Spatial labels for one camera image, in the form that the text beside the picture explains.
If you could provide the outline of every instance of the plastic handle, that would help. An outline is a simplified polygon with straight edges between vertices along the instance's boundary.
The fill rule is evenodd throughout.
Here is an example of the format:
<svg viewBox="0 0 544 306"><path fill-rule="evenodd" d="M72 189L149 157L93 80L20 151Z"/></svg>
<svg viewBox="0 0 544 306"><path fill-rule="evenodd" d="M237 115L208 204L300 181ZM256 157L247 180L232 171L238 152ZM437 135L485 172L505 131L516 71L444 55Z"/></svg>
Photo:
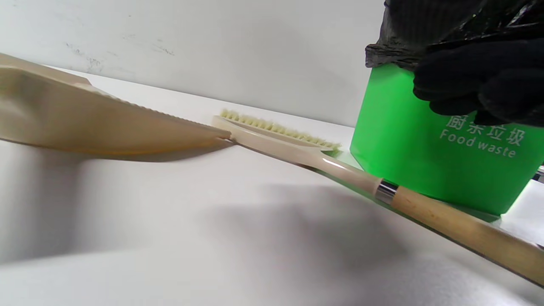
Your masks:
<svg viewBox="0 0 544 306"><path fill-rule="evenodd" d="M491 261L544 286L544 251L424 195L399 187L391 206Z"/></svg>

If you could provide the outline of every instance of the black glove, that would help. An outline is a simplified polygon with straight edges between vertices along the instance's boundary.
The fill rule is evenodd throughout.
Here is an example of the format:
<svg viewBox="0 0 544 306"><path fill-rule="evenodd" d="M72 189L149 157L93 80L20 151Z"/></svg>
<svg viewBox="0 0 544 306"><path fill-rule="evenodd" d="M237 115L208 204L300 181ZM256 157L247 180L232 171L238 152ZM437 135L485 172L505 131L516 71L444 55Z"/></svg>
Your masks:
<svg viewBox="0 0 544 306"><path fill-rule="evenodd" d="M414 94L441 115L477 111L479 125L544 127L544 39L484 42L426 56Z"/></svg>

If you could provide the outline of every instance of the dustpan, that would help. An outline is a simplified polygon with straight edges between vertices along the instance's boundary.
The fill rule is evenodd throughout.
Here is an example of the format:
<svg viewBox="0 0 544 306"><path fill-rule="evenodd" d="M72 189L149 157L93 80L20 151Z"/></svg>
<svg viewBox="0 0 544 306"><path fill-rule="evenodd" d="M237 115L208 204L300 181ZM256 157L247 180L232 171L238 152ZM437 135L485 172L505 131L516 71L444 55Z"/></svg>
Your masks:
<svg viewBox="0 0 544 306"><path fill-rule="evenodd" d="M0 138L90 154L206 146L230 133L131 104L79 76L0 54Z"/></svg>

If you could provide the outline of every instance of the brush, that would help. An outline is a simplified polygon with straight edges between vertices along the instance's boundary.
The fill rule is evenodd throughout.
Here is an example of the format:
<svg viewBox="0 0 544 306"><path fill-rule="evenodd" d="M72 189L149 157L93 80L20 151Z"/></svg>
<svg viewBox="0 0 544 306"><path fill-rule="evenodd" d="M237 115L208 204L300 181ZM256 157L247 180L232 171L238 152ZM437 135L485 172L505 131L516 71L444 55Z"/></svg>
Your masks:
<svg viewBox="0 0 544 306"><path fill-rule="evenodd" d="M228 110L214 116L212 126L230 131L231 141L236 144L286 162L321 170L360 188L454 242L544 286L544 252L537 245L335 159L331 154L339 151L339 144Z"/></svg>

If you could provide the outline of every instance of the black garbage bag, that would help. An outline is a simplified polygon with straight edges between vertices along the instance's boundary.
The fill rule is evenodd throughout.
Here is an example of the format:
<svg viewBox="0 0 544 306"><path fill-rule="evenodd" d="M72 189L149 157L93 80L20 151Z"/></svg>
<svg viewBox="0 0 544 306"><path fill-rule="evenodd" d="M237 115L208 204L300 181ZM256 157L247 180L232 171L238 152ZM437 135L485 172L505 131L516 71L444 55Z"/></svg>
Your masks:
<svg viewBox="0 0 544 306"><path fill-rule="evenodd" d="M427 54L487 41L544 36L544 0L386 0L366 66L413 71Z"/></svg>

